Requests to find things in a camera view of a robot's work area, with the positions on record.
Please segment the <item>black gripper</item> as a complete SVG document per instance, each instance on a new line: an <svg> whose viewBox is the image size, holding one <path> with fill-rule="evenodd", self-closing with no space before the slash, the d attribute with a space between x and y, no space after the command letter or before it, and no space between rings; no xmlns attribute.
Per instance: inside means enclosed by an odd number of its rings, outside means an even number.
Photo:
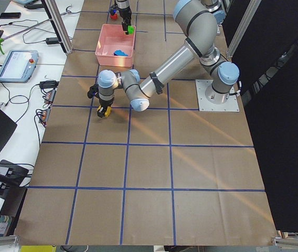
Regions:
<svg viewBox="0 0 298 252"><path fill-rule="evenodd" d="M123 19L122 28L126 35L129 34L128 27L131 26L131 16L132 16L131 9L122 9L121 10L121 17Z"/></svg>
<svg viewBox="0 0 298 252"><path fill-rule="evenodd" d="M99 107L97 108L97 116L98 117L108 117L111 113L111 106L114 102L114 99L110 100L102 100L99 99Z"/></svg>

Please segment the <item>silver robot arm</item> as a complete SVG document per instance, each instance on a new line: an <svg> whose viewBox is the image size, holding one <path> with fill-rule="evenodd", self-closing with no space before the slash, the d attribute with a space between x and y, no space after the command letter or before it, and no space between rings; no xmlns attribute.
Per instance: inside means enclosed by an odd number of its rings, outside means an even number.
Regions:
<svg viewBox="0 0 298 252"><path fill-rule="evenodd" d="M124 90L135 111L146 110L150 97L155 93L161 94L165 85L195 58L199 58L200 65L212 77L212 84L205 91L206 99L214 104L223 104L228 100L232 86L238 83L240 71L215 47L215 16L200 1L179 1L173 18L186 36L184 44L155 71L150 72L145 80L140 80L135 69L123 72L103 70L99 73L94 93L99 99L99 117L109 116L116 89Z"/></svg>
<svg viewBox="0 0 298 252"><path fill-rule="evenodd" d="M115 0L117 10L122 18L122 29L126 35L129 34L129 26L131 26L132 11L129 0Z"/></svg>

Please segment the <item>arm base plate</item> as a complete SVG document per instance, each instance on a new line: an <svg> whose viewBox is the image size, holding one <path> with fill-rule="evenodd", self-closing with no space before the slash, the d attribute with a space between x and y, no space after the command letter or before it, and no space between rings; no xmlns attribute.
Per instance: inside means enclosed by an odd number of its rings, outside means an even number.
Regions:
<svg viewBox="0 0 298 252"><path fill-rule="evenodd" d="M195 84L200 112L240 112L237 97L215 92L212 80L196 79Z"/></svg>

